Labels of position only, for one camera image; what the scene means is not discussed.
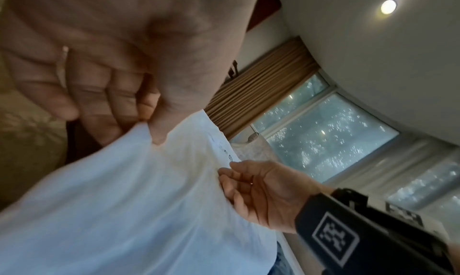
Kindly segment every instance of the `round light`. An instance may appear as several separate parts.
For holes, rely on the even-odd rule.
[[[387,0],[382,4],[380,10],[383,14],[390,14],[396,9],[396,2],[394,0]]]

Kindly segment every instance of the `person's right hand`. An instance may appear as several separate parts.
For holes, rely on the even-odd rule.
[[[56,117],[80,118],[100,144],[139,120],[137,105],[161,144],[223,83],[256,1],[6,0],[0,47],[20,92]],[[56,74],[64,46],[69,95]]]
[[[231,162],[220,168],[225,197],[244,219],[282,232],[296,233],[295,218],[311,195],[334,190],[280,163]]]

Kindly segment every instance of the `white ceiling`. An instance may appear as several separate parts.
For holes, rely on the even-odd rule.
[[[391,120],[460,145],[460,0],[281,0],[323,70]]]

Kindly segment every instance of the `white fabric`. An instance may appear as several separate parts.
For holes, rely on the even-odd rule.
[[[161,147],[139,124],[1,213],[0,274],[266,275],[275,232],[240,218],[218,182],[237,159],[203,111]]]

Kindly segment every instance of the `brown curtain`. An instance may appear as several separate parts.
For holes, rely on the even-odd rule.
[[[291,39],[223,85],[205,111],[231,139],[319,69],[302,40]]]

